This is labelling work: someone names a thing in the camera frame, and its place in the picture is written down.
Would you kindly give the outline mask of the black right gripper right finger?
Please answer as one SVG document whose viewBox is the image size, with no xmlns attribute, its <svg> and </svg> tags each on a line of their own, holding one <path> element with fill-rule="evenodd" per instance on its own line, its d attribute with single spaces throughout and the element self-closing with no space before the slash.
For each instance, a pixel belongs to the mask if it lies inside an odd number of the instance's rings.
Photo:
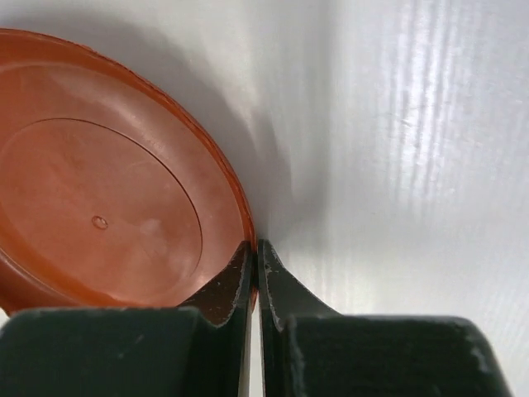
<svg viewBox="0 0 529 397">
<path fill-rule="evenodd" d="M 258 244 L 267 396 L 508 396 L 487 338 L 451 316 L 344 315 Z"/>
</svg>

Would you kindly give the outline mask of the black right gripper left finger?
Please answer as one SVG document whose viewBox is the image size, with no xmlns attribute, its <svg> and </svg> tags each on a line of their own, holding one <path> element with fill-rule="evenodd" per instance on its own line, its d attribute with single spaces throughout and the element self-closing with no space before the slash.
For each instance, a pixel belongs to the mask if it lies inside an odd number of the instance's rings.
<svg viewBox="0 0 529 397">
<path fill-rule="evenodd" d="M 174 308 L 32 309 L 1 330 L 4 396 L 245 396 L 248 242 Z"/>
</svg>

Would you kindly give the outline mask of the red round plastic plate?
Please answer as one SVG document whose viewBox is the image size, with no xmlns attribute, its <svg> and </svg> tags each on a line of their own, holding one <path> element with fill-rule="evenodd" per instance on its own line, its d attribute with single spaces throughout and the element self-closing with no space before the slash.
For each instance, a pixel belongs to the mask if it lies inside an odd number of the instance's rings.
<svg viewBox="0 0 529 397">
<path fill-rule="evenodd" d="M 1 306 L 170 307 L 255 232 L 174 100 L 87 47 L 1 31 Z"/>
</svg>

